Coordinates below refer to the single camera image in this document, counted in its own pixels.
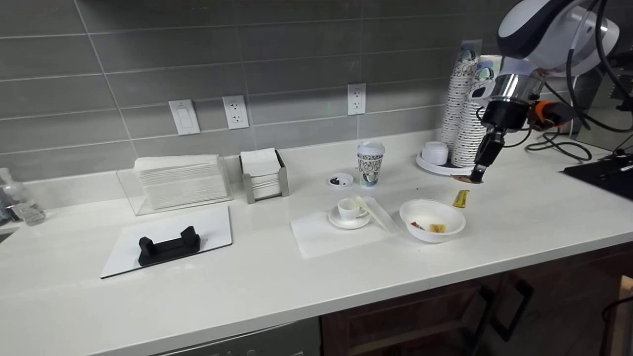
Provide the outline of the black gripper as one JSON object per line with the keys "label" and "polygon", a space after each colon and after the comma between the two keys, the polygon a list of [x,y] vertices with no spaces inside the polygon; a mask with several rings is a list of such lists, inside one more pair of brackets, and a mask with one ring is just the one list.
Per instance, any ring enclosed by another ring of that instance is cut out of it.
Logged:
{"label": "black gripper", "polygon": [[504,149],[504,133],[517,131],[527,116],[527,106],[511,102],[490,102],[482,116],[482,126],[488,131],[474,157],[474,167],[470,177],[484,177],[486,169],[496,161],[498,153]]}

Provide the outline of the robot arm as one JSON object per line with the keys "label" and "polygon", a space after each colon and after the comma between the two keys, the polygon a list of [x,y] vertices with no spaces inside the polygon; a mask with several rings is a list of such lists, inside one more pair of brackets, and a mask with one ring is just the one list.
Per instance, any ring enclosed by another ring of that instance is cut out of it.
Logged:
{"label": "robot arm", "polygon": [[547,78],[583,76],[616,48],[620,29],[583,0],[519,0],[500,23],[496,44],[504,58],[480,120],[482,137],[470,183],[480,183],[504,149],[504,135],[517,131]]}

